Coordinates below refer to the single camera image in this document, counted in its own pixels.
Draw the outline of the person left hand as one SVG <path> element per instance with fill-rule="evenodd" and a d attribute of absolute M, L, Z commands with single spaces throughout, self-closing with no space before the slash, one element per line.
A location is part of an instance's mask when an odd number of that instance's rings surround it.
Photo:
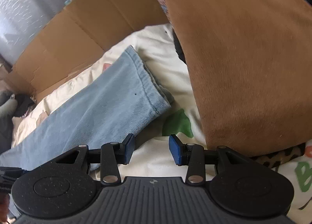
<path fill-rule="evenodd" d="M 10 196 L 6 193 L 0 195 L 0 221 L 6 222 L 9 212 Z"/>

